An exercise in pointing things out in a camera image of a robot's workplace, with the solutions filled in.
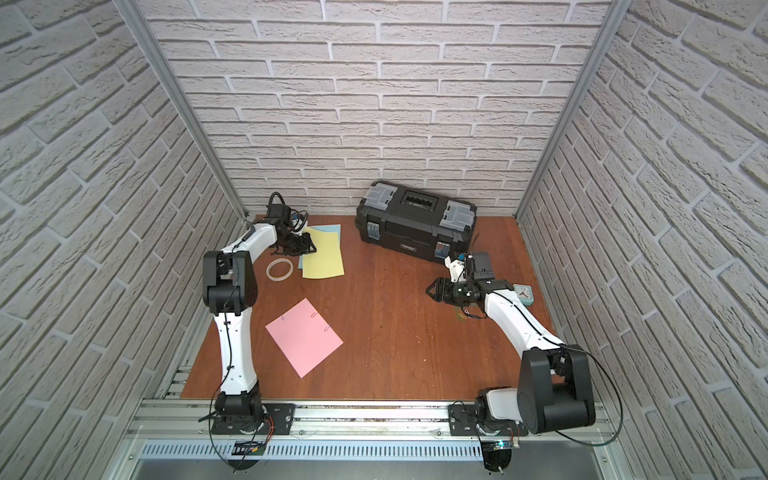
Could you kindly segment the pink paper sheet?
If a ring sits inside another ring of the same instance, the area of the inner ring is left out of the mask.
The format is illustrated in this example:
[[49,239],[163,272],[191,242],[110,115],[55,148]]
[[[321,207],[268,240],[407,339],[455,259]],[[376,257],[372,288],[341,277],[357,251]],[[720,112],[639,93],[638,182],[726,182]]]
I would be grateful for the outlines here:
[[342,344],[330,326],[322,331],[326,320],[303,299],[287,312],[266,325],[266,330],[300,378],[304,378]]

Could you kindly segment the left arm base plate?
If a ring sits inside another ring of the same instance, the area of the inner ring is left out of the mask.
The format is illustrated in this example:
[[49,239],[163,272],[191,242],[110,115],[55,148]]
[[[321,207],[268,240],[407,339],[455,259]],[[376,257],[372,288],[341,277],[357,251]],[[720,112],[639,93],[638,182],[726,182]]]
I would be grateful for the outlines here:
[[296,404],[268,402],[261,412],[252,415],[216,415],[212,420],[213,435],[288,435],[293,424]]

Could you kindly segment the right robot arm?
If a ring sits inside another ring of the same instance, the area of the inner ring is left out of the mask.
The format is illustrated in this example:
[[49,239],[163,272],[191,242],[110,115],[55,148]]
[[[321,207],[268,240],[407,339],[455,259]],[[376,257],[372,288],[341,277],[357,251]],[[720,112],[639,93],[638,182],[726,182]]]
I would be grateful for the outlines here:
[[449,275],[436,279],[427,295],[457,307],[477,305],[520,357],[517,386],[480,391],[477,417],[520,421],[534,434],[593,425],[596,410],[587,353],[550,333],[530,313],[514,285],[495,277],[487,253],[447,257],[444,264]]

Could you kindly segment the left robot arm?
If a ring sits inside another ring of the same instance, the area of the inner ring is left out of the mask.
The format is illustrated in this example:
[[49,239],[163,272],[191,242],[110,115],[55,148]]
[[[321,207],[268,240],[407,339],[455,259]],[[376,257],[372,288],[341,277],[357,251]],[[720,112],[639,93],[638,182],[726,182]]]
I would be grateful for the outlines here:
[[314,253],[304,231],[308,214],[271,203],[267,216],[247,224],[232,244],[204,254],[202,298],[213,315],[220,342],[222,381],[212,395],[216,427],[254,432],[265,421],[251,351],[251,313],[258,298],[254,261],[271,249],[281,260]]

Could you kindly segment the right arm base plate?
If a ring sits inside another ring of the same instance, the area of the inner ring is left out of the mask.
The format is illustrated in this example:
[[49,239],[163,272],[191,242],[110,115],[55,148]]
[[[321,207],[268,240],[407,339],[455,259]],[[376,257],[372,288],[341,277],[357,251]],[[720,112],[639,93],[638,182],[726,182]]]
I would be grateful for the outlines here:
[[498,420],[477,413],[473,403],[455,401],[447,407],[448,426],[453,437],[520,438],[529,435],[518,420]]

